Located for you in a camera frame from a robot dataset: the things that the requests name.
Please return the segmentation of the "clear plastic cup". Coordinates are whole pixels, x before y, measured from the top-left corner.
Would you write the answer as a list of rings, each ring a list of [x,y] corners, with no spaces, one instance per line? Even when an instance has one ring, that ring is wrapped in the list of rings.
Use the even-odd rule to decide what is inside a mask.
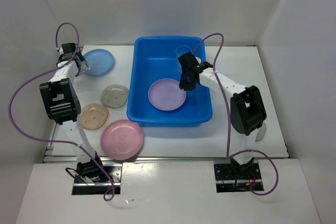
[[[198,63],[202,62],[201,58],[199,58],[199,57],[195,57],[195,58],[196,58],[196,60],[197,60]]]
[[[178,59],[180,56],[182,56],[182,55],[184,55],[188,52],[191,52],[191,51],[192,51],[192,49],[189,46],[185,46],[185,45],[178,46],[176,48],[176,51],[175,51],[176,59]]]

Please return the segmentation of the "purple round plate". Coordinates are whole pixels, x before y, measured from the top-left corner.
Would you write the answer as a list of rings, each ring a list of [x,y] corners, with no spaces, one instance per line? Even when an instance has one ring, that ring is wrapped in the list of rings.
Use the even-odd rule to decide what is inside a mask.
[[[181,90],[179,82],[164,78],[154,82],[148,90],[149,102],[161,111],[173,111],[181,107],[186,100],[186,91]]]

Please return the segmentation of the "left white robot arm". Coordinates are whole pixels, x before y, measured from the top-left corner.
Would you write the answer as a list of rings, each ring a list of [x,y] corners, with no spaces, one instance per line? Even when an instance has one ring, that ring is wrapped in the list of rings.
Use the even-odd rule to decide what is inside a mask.
[[[83,183],[100,182],[105,169],[89,143],[80,122],[81,105],[73,87],[74,78],[89,70],[89,65],[75,43],[57,48],[59,59],[54,76],[39,86],[48,117],[66,133],[73,145],[77,167],[75,172]]]

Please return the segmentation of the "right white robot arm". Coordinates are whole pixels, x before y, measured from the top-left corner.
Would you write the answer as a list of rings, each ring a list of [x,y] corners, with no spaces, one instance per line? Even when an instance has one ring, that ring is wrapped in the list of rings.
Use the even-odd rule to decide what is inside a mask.
[[[230,172],[235,178],[243,178],[253,165],[251,152],[259,129],[267,118],[259,89],[233,81],[216,71],[209,62],[199,62],[191,52],[177,60],[182,69],[180,89],[193,91],[199,84],[223,96],[229,113],[227,155],[231,163]]]

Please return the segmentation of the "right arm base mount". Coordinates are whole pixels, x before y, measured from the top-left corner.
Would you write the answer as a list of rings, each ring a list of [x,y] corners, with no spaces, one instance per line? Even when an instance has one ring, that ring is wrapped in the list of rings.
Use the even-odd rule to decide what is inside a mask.
[[[216,192],[233,193],[250,191],[264,191],[258,163],[254,163],[249,171],[236,175],[230,164],[214,164]]]

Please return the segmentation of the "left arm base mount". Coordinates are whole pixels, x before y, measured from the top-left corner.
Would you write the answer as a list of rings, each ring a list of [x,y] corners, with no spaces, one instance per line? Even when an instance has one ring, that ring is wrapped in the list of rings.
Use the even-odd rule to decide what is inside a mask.
[[[122,164],[112,163],[103,166],[109,176],[106,176],[101,170],[96,177],[89,178],[80,174],[79,168],[66,167],[66,173],[73,179],[72,195],[104,195],[112,196],[112,179],[114,185],[114,194],[121,193],[121,172]]]

